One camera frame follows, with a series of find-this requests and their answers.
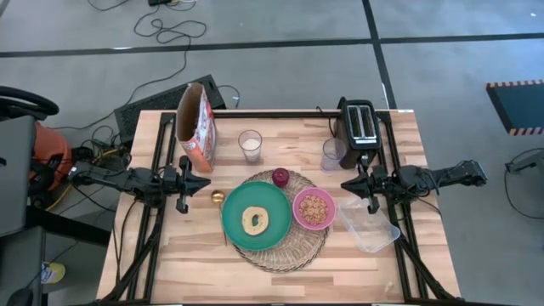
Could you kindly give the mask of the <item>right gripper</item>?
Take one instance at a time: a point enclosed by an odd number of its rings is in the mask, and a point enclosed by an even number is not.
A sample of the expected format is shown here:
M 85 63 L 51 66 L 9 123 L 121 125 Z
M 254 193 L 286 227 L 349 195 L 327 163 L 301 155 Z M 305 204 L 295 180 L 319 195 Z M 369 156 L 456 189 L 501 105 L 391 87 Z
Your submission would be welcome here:
M 369 195 L 368 195 L 369 206 L 367 207 L 367 210 L 369 214 L 375 214 L 380 208 L 380 204 L 376 197 L 376 194 L 384 196 L 387 202 L 391 202 L 394 205 L 396 205 L 398 202 L 398 196 L 396 195 L 395 188 L 394 188 L 394 193 L 392 195 L 383 195 L 380 193 L 380 187 L 378 184 L 381 182 L 381 176 L 385 173 L 387 173 L 389 176 L 392 177 L 396 187 L 396 172 L 389 174 L 384 165 L 374 166 L 372 168 L 372 173 L 369 175 L 368 182 L 367 182 L 368 190 L 369 190 Z M 365 181 L 366 181 L 366 176 L 359 175 L 356 178 L 352 178 L 348 181 L 341 183 L 341 188 L 354 195 L 357 195 L 360 198 L 365 198 L 366 187 L 364 185 L 356 185 L 356 184 L 363 184 Z

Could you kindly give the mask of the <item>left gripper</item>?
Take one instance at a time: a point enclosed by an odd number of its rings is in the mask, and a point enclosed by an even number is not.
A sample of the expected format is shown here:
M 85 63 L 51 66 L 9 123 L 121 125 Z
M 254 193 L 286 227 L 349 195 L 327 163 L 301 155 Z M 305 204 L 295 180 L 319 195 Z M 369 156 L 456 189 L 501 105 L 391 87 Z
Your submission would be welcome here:
M 177 171 L 178 190 L 175 193 L 167 193 L 165 190 L 165 184 L 163 180 L 163 193 L 167 196 L 178 194 L 179 198 L 176 201 L 176 206 L 175 206 L 176 210 L 180 213 L 187 213 L 189 211 L 189 207 L 185 202 L 185 197 L 186 197 L 185 180 L 186 180 L 186 170 L 190 169 L 190 161 L 187 158 L 187 156 L 181 156 L 179 158 L 178 165 L 180 166 L 181 173 L 178 173 L 178 170 L 172 165 L 166 165 L 164 168 L 164 172 L 167 169 L 172 169 Z M 190 195 L 193 196 L 194 194 L 196 194 L 203 188 L 207 187 L 211 183 L 211 180 L 209 178 L 199 177 L 194 175 L 193 173 L 190 173 L 190 182 L 194 183 L 190 186 Z

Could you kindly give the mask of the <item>gold spoon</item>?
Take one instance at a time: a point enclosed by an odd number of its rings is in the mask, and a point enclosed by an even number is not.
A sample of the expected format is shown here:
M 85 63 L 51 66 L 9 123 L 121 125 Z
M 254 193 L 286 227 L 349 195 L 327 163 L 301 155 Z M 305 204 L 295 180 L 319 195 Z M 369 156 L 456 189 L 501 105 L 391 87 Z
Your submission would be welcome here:
M 211 194 L 211 201 L 218 207 L 219 217 L 222 218 L 222 205 L 225 200 L 225 193 L 221 190 L 214 190 Z

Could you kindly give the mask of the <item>orange pumpkin cereal box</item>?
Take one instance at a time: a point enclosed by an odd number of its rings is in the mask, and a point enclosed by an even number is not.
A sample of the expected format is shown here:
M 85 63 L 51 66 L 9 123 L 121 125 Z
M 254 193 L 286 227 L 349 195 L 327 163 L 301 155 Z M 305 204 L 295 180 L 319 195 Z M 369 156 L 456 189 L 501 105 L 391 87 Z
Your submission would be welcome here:
M 211 173 L 215 159 L 217 129 L 205 88 L 189 83 L 176 111 L 175 135 L 193 164 L 201 173 Z

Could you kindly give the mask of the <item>toasted bagel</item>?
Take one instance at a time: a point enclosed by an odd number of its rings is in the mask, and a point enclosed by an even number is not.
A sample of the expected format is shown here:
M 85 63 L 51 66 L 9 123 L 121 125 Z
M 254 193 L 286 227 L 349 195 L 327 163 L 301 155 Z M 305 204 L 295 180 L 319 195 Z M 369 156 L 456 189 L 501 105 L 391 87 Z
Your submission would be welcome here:
M 248 207 L 242 214 L 241 224 L 248 235 L 260 235 L 268 228 L 268 212 L 262 207 Z

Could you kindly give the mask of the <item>red apple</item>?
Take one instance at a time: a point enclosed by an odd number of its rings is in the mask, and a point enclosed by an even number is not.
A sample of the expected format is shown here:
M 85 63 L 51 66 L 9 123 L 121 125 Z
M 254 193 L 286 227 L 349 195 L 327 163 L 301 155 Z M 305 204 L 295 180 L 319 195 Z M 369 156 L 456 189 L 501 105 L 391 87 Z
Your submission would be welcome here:
M 272 180 L 277 187 L 283 188 L 287 186 L 290 174 L 285 168 L 278 167 L 272 172 Z

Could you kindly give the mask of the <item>toasted cereal rings heap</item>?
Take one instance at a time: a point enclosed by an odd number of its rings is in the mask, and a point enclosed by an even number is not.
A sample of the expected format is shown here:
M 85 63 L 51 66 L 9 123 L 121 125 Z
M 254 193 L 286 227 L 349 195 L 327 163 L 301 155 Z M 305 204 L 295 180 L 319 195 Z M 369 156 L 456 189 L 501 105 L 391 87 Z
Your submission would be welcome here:
M 306 224 L 318 225 L 326 221 L 329 207 L 320 197 L 306 195 L 300 202 L 298 212 Z

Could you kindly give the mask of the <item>teal plate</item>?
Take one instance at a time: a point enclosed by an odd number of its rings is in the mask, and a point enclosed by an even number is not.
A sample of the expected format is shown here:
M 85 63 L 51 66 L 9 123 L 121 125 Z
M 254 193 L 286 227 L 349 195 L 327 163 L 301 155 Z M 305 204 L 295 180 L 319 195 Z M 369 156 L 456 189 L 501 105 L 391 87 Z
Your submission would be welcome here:
M 268 219 L 263 231 L 248 234 L 243 227 L 243 215 L 248 209 L 258 213 L 246 214 L 247 228 L 258 224 L 258 215 Z M 248 251 L 263 251 L 275 247 L 288 233 L 292 223 L 292 207 L 284 192 L 265 182 L 244 183 L 234 189 L 222 208 L 222 224 L 226 237 L 237 247 Z

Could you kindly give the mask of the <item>black toaster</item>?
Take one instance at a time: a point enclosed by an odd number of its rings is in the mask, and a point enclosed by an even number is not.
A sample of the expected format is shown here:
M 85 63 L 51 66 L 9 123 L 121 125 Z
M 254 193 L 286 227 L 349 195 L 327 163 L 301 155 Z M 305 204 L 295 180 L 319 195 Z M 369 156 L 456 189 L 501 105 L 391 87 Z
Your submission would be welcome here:
M 369 100 L 342 97 L 337 108 L 340 113 L 335 123 L 336 138 L 346 145 L 340 166 L 343 169 L 362 166 L 366 170 L 382 147 L 374 106 Z

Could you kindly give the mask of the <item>glass of milk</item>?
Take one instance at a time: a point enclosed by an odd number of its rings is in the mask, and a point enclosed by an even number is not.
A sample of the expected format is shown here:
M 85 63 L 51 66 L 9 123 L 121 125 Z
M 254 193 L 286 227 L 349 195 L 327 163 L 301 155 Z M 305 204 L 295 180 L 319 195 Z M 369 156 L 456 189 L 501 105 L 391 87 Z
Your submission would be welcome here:
M 252 129 L 243 131 L 239 135 L 238 144 L 247 162 L 260 161 L 263 138 L 258 131 Z

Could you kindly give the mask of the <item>round woven straw placemat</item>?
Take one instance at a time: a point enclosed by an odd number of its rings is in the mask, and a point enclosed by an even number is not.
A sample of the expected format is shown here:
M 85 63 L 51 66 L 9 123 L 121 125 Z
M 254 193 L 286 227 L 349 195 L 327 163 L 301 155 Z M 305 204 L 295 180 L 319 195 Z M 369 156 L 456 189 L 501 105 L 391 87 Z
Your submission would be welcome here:
M 241 185 L 261 182 L 272 184 L 272 170 L 266 170 L 247 178 Z M 284 188 L 280 188 L 286 198 L 292 201 L 300 192 L 316 185 L 302 174 L 288 170 L 290 178 Z M 303 269 L 310 265 L 321 253 L 326 245 L 326 240 L 332 227 L 324 229 L 305 229 L 292 217 L 290 228 L 274 246 L 266 250 L 250 251 L 249 249 L 234 243 L 229 237 L 235 250 L 248 263 L 267 272 L 287 273 Z

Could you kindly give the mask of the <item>orange shop vacuum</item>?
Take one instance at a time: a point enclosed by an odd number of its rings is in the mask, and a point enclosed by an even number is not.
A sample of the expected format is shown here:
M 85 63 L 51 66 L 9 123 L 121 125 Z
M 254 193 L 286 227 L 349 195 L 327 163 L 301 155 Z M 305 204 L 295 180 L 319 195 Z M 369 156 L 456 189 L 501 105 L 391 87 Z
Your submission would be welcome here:
M 28 195 L 56 189 L 73 165 L 72 150 L 56 130 L 35 122 Z

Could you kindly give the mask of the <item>yellow white tub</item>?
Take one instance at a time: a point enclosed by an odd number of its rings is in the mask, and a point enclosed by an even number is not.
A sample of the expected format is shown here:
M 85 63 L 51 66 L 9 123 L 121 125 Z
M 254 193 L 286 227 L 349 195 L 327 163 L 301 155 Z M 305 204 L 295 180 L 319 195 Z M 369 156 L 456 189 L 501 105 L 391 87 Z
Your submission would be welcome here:
M 66 268 L 62 263 L 43 262 L 40 280 L 43 285 L 56 284 L 65 276 Z

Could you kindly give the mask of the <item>hazard-striped floor mat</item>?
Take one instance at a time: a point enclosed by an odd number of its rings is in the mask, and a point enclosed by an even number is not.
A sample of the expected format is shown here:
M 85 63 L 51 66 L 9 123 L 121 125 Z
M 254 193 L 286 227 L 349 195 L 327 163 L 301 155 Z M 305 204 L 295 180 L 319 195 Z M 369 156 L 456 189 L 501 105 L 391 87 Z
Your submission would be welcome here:
M 544 80 L 488 82 L 485 91 L 509 135 L 544 134 Z

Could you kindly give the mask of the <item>black computer mouse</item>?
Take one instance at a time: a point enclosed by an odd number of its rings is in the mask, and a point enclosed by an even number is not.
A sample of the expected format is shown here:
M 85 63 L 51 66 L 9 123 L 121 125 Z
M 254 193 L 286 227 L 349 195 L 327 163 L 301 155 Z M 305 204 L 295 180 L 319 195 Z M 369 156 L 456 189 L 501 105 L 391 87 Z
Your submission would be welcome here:
M 33 292 L 31 289 L 20 288 L 9 297 L 6 306 L 32 306 Z

